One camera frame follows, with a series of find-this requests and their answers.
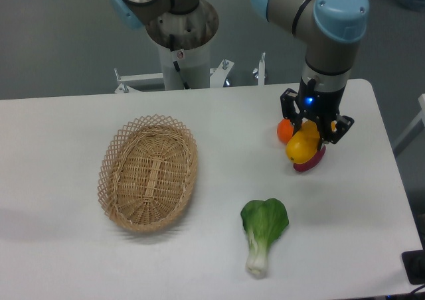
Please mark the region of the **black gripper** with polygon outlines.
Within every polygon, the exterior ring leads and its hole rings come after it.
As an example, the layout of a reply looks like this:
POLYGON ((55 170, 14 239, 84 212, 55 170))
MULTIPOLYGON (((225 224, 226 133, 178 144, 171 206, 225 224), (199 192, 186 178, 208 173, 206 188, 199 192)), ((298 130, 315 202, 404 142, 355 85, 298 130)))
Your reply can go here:
POLYGON ((355 122, 339 111, 346 84, 345 75, 303 75, 298 93, 288 88, 280 96, 283 118, 290 121, 294 131, 300 130, 304 118, 318 121, 320 141, 336 144, 355 122))

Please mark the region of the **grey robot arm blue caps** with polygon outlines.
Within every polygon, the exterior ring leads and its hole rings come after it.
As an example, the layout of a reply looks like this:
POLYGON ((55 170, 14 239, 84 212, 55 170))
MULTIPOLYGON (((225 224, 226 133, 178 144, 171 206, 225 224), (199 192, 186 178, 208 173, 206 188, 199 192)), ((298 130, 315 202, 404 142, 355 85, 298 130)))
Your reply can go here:
MULTIPOLYGON (((297 92, 281 98, 283 117, 300 129, 315 122, 319 143, 337 143, 351 128, 339 104, 369 16, 368 0, 250 0, 263 19, 306 44, 297 92)), ((209 46, 218 31, 214 7, 205 0, 110 0, 130 28, 146 29, 157 45, 168 90, 208 88, 209 46)))

